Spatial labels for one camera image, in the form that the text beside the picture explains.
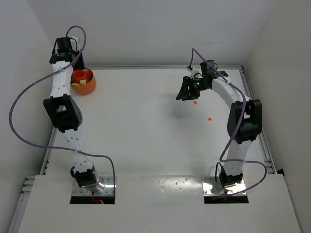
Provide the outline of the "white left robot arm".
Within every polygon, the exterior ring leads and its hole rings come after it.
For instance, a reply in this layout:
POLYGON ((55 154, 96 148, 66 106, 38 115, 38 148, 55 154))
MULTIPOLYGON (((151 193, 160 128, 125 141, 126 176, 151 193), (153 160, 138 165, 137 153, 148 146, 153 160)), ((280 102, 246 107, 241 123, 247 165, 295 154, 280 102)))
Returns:
POLYGON ((69 149, 73 152, 74 165, 72 177, 80 188, 92 190, 98 185, 98 177, 94 163, 83 155, 79 139, 79 127, 82 125, 82 113, 71 96, 71 78, 79 54, 78 48, 72 48, 74 38, 61 37, 56 39, 49 63, 53 67, 52 91, 43 100, 45 110, 53 124, 66 139, 69 149))

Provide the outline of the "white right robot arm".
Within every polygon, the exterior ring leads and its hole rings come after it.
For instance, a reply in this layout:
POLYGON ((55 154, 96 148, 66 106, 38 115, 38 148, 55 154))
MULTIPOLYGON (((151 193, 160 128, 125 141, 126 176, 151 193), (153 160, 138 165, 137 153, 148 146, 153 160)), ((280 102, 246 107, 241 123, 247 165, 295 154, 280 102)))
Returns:
POLYGON ((238 184, 243 179, 243 165, 252 142, 262 132, 262 103, 247 97, 229 79, 225 71, 218 71, 213 60, 200 64, 200 68, 187 67, 176 99, 196 100, 202 91, 212 90, 229 107, 227 132, 230 137, 220 155, 221 171, 216 181, 222 187, 238 184))

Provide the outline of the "light green 2x2 lego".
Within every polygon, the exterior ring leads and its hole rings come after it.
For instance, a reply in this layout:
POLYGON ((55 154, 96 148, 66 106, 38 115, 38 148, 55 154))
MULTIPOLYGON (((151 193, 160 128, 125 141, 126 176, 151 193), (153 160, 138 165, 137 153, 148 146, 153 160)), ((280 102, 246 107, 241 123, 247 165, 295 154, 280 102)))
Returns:
POLYGON ((80 80, 80 81, 79 81, 79 84, 80 84, 81 86, 87 85, 87 81, 86 81, 85 79, 80 80))

